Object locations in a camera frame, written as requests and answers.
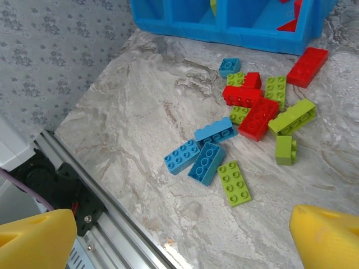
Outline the short red lego brick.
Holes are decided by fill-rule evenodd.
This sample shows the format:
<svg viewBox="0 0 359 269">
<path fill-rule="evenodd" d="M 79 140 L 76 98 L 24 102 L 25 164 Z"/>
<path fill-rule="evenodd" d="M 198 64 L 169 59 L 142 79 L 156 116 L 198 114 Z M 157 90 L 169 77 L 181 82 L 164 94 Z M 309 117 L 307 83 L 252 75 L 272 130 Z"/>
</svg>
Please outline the short red lego brick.
<svg viewBox="0 0 359 269">
<path fill-rule="evenodd" d="M 291 20 L 290 22 L 277 28 L 278 31 L 295 32 L 297 27 L 298 18 Z"/>
</svg>

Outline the long blue lego brick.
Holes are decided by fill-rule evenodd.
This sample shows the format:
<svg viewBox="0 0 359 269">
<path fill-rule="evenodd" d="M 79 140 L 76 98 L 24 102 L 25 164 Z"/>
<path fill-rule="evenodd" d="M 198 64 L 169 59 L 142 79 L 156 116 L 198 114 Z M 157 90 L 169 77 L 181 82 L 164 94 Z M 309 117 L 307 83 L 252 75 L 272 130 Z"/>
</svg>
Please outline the long blue lego brick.
<svg viewBox="0 0 359 269">
<path fill-rule="evenodd" d="M 204 146 L 206 142 L 218 144 L 228 140 L 238 133 L 235 130 L 229 117 L 224 117 L 221 120 L 215 121 L 202 129 L 195 131 L 195 141 Z"/>
<path fill-rule="evenodd" d="M 193 164 L 199 153 L 199 145 L 194 139 L 190 139 L 165 156 L 163 160 L 168 171 L 173 175 L 177 175 Z"/>
<path fill-rule="evenodd" d="M 225 155 L 226 152 L 221 146 L 206 142 L 188 176 L 205 186 L 209 186 Z"/>
</svg>

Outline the small blue lego brick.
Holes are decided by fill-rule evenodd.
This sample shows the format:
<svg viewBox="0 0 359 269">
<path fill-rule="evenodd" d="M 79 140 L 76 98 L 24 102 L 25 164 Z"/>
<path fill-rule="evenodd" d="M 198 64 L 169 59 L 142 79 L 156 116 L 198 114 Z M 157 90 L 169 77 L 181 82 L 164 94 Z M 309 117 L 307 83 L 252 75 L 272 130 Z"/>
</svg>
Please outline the small blue lego brick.
<svg viewBox="0 0 359 269">
<path fill-rule="evenodd" d="M 224 58 L 218 69 L 219 75 L 226 78 L 228 75 L 238 73 L 241 69 L 241 62 L 238 58 Z"/>
</svg>

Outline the small red lego brick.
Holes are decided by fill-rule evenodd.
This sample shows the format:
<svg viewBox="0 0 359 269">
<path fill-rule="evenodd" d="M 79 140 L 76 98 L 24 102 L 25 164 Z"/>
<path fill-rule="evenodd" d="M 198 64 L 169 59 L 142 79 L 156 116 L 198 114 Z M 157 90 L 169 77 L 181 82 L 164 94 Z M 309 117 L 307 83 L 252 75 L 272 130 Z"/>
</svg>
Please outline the small red lego brick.
<svg viewBox="0 0 359 269">
<path fill-rule="evenodd" d="M 243 87 L 251 88 L 251 89 L 261 89 L 261 77 L 258 72 L 248 72 L 244 78 Z"/>
</svg>

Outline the blue plastic bin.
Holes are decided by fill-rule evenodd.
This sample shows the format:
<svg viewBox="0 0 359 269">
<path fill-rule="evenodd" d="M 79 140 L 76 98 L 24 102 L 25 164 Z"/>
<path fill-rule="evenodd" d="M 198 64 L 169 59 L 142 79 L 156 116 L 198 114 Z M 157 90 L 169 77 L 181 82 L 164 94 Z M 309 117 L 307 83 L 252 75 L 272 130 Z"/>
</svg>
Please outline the blue plastic bin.
<svg viewBox="0 0 359 269">
<path fill-rule="evenodd" d="M 130 0 L 134 22 L 142 31 L 173 35 L 173 27 L 166 12 L 167 0 Z"/>
<path fill-rule="evenodd" d="M 227 0 L 216 0 L 216 13 L 211 0 L 164 0 L 166 35 L 215 43 L 226 43 L 225 13 Z"/>
<path fill-rule="evenodd" d="M 319 38 L 338 0 L 227 0 L 225 33 L 231 45 L 301 55 Z M 277 28 L 298 18 L 295 32 Z"/>
</svg>

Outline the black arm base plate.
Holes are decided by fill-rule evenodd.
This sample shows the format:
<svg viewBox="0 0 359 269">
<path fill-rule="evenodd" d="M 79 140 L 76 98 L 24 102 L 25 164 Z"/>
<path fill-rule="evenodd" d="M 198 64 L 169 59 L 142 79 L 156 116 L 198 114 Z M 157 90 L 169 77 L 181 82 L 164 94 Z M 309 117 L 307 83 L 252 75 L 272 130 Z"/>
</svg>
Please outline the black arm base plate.
<svg viewBox="0 0 359 269">
<path fill-rule="evenodd" d="M 84 236 L 96 224 L 105 207 L 70 164 L 61 164 L 56 179 L 56 207 L 73 212 L 77 234 Z"/>
</svg>

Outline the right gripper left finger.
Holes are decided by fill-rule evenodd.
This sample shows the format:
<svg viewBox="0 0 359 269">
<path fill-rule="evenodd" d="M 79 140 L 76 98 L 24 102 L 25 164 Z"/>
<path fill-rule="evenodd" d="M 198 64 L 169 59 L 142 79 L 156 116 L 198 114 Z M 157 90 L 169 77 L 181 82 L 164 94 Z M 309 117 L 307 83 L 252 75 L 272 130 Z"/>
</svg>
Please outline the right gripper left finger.
<svg viewBox="0 0 359 269">
<path fill-rule="evenodd" d="M 0 225 L 0 269 L 65 269 L 76 235 L 69 209 Z"/>
</svg>

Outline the long red lego brick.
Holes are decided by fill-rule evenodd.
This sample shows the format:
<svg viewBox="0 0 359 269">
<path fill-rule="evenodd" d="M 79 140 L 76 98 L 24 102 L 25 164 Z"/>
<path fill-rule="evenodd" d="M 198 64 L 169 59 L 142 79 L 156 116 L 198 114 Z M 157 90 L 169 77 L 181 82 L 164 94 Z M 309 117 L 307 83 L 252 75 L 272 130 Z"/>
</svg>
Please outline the long red lego brick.
<svg viewBox="0 0 359 269">
<path fill-rule="evenodd" d="M 239 134 L 259 142 L 268 130 L 268 123 L 279 112 L 279 104 L 274 100 L 259 97 L 238 128 Z"/>
<path fill-rule="evenodd" d="M 252 108 L 259 97 L 263 96 L 263 92 L 255 88 L 226 86 L 222 96 L 228 106 Z"/>
<path fill-rule="evenodd" d="M 287 82 L 307 88 L 328 59 L 329 51 L 308 47 L 287 75 Z"/>
</svg>

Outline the small green lego brick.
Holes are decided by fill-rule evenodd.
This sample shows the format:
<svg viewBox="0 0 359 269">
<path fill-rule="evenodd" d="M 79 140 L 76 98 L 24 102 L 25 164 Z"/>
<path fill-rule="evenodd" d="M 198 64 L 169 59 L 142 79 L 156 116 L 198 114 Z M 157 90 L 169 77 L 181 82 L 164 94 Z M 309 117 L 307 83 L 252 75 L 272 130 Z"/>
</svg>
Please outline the small green lego brick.
<svg viewBox="0 0 359 269">
<path fill-rule="evenodd" d="M 245 73 L 237 72 L 227 76 L 227 86 L 241 87 L 245 81 Z"/>
<path fill-rule="evenodd" d="M 292 136 L 277 136 L 275 160 L 278 165 L 291 166 L 296 162 L 297 141 Z"/>
</svg>

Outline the aluminium mounting rail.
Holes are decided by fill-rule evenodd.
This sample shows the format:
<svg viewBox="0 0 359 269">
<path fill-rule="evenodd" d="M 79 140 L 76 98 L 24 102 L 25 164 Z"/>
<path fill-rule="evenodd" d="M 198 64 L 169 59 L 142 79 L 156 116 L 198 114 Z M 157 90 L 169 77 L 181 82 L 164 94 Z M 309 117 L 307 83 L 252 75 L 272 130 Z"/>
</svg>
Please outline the aluminium mounting rail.
<svg viewBox="0 0 359 269">
<path fill-rule="evenodd" d="M 95 181 L 56 134 L 43 131 L 35 144 L 56 168 L 62 163 L 70 164 L 105 207 L 91 230 L 82 238 L 76 238 L 68 269 L 75 269 L 76 257 L 83 261 L 80 269 L 183 269 L 121 203 Z"/>
</svg>

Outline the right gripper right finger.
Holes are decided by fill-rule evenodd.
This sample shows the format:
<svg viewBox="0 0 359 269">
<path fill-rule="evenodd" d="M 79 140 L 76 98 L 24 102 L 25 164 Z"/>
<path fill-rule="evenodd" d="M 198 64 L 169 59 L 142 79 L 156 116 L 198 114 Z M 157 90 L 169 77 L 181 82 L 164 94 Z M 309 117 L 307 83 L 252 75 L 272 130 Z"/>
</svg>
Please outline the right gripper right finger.
<svg viewBox="0 0 359 269">
<path fill-rule="evenodd" d="M 359 269 L 359 216 L 296 205 L 289 229 L 304 269 Z"/>
</svg>

